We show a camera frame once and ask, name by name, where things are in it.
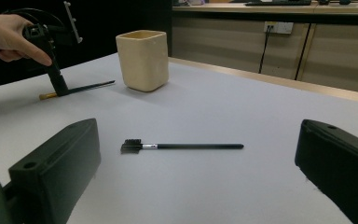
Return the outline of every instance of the white tabletop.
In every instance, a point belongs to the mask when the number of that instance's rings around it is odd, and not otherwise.
[[[139,92],[124,85],[116,54],[62,74],[70,88],[117,83],[46,101],[46,75],[0,86],[0,182],[56,132],[96,118],[103,160],[68,223],[350,223],[294,159],[303,119],[358,136],[358,102],[177,63],[166,85]],[[245,149],[121,155],[129,138]]]

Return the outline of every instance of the human hand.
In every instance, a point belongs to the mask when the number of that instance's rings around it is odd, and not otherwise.
[[[52,61],[45,51],[22,36],[22,30],[32,25],[19,15],[0,15],[0,59],[11,62],[21,58],[31,58],[45,66]]]

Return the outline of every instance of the black brush handle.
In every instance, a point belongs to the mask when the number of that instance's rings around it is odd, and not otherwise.
[[[243,144],[157,144],[161,149],[194,148],[194,149],[241,149]]]

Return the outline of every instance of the makeup brush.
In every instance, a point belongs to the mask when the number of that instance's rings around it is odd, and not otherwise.
[[[243,144],[142,144],[141,139],[127,139],[121,154],[138,154],[141,149],[242,149]]]

